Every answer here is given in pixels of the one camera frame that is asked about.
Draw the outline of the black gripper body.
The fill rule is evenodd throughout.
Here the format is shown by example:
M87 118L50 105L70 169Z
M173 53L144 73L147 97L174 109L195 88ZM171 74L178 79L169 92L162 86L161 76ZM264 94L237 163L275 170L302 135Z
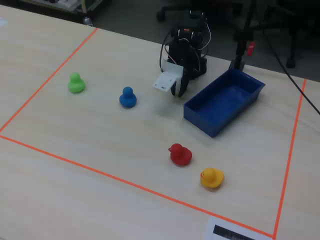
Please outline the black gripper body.
M187 38L177 40L179 63L186 69L188 78L198 78L200 75L200 57Z

